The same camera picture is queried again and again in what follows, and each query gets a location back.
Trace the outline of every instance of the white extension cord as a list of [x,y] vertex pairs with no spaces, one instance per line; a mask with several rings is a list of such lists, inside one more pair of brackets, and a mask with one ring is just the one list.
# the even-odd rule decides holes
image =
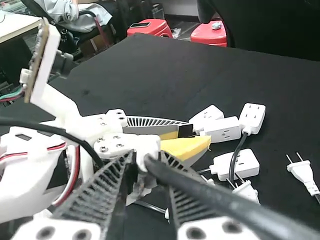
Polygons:
[[236,116],[207,122],[200,136],[211,136],[211,143],[221,143],[241,138],[240,123]]
[[258,134],[265,119],[266,106],[246,103],[239,117],[242,134]]
[[199,134],[199,132],[204,130],[205,125],[223,118],[225,118],[224,113],[215,105],[210,105],[190,118],[189,123],[193,124],[193,131]]
[[[216,156],[213,159],[213,165],[210,165],[212,175],[217,174],[220,181],[226,181],[229,175],[230,162],[233,152]],[[235,165],[235,173],[241,178],[248,178],[259,174],[260,164],[254,152],[247,148],[243,149],[237,155],[237,163]]]

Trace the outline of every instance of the floor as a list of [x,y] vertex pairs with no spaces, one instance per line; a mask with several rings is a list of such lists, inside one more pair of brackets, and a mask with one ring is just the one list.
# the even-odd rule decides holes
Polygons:
[[199,26],[198,22],[187,22],[187,21],[168,21],[168,24],[171,29],[177,28],[181,29],[181,33],[177,39],[190,41],[190,35]]

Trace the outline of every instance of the white tabletop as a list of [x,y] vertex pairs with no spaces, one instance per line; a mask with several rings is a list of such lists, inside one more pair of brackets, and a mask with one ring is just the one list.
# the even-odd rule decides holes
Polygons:
[[0,10],[0,43],[38,27],[40,17]]

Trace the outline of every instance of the black cable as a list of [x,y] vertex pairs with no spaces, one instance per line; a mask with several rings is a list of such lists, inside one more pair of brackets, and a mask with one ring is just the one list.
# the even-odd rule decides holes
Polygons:
[[80,140],[79,138],[72,136],[69,133],[66,133],[66,130],[63,128],[55,127],[55,126],[48,126],[44,124],[40,124],[37,122],[30,122],[30,121],[24,121],[24,120],[17,120],[14,118],[8,118],[8,117],[0,117],[0,126],[7,126],[7,127],[21,127],[26,129],[33,129],[45,133],[50,134],[56,134],[62,137],[65,137],[66,139],[69,139],[77,144],[79,144],[81,147],[83,147],[86,152],[90,155],[92,160],[98,165],[99,168],[101,168],[104,163],[99,157],[99,155],[96,153],[96,151],[90,146],[90,144],[84,140]]
[[233,185],[235,184],[235,167],[236,167],[237,157],[238,157],[238,154],[239,154],[243,144],[246,141],[247,136],[248,136],[248,133],[246,133],[246,132],[242,135],[242,138],[241,138],[238,146],[236,146],[236,148],[233,152],[232,158],[231,158],[230,167],[229,167],[229,180]]
[[318,201],[318,203],[320,204],[320,193],[314,195],[315,199]]
[[233,194],[227,188],[198,181],[187,173],[172,169],[150,157],[145,158],[144,164],[160,183],[184,192],[221,216],[228,216],[243,223],[261,239],[320,239],[320,233],[314,229]]
[[196,171],[196,173],[199,174],[199,175],[205,174],[207,172],[210,172],[210,168],[206,168],[206,169],[202,169],[202,170]]

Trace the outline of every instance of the red stool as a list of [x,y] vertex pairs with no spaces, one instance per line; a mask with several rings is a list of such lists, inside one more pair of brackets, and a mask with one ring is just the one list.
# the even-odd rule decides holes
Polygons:
[[226,29],[222,21],[211,21],[200,24],[190,36],[191,42],[208,44],[220,47],[227,46]]
[[129,37],[136,33],[172,38],[170,27],[163,19],[145,19],[132,24],[127,30],[127,35]]

